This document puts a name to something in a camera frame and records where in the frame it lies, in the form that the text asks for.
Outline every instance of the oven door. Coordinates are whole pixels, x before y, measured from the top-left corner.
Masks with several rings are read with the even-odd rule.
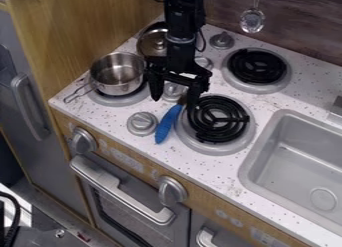
[[[127,247],[188,246],[188,208],[164,207],[154,188],[93,153],[86,156],[75,156],[70,166],[82,178],[100,230]]]
[[[190,247],[252,247],[252,245],[233,232],[193,212]]]

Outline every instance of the speckled countertop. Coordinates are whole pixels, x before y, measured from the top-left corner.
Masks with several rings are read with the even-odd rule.
[[[203,28],[206,38],[221,31],[220,28],[208,25]],[[66,87],[49,103],[62,113],[132,148],[310,245],[342,246],[342,237],[254,194],[247,190],[237,177],[238,169],[247,153],[277,110],[292,109],[329,123],[327,121],[328,110],[335,98],[342,92],[342,68],[245,36],[230,34],[235,39],[235,46],[232,49],[219,51],[209,46],[203,56],[214,61],[210,93],[224,94],[240,100],[249,107],[255,117],[257,132],[253,142],[239,153],[223,157],[199,154],[185,146],[174,131],[165,143],[158,146],[154,143],[153,135],[142,138],[128,132],[126,121],[135,112],[152,112],[161,119],[165,112],[174,105],[164,100],[156,103],[148,97],[132,106],[113,108],[95,104],[88,96],[84,96],[70,104],[64,104],[63,98],[81,85],[78,80],[85,75]],[[116,51],[135,52],[135,44],[136,39],[133,37]],[[292,68],[291,83],[280,92],[268,95],[248,94],[231,87],[222,77],[220,71],[222,60],[233,50],[246,47],[261,47],[285,58]]]

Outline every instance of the blue object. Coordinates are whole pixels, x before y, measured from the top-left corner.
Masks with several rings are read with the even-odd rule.
[[[155,141],[157,144],[161,144],[172,128],[172,124],[177,120],[180,112],[182,111],[183,105],[177,104],[171,107],[171,109],[164,115],[163,119],[159,123],[156,133]]]

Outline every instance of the black coil burner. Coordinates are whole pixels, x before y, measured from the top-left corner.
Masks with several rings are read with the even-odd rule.
[[[228,68],[245,83],[270,84],[281,79],[287,70],[276,55],[259,50],[242,49],[228,60]]]
[[[250,121],[245,109],[223,96],[202,97],[188,113],[190,126],[200,142],[224,143],[240,137]]]

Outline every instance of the sink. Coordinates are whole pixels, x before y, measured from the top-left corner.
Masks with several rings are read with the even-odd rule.
[[[342,131],[276,112],[239,169],[250,191],[342,236]]]

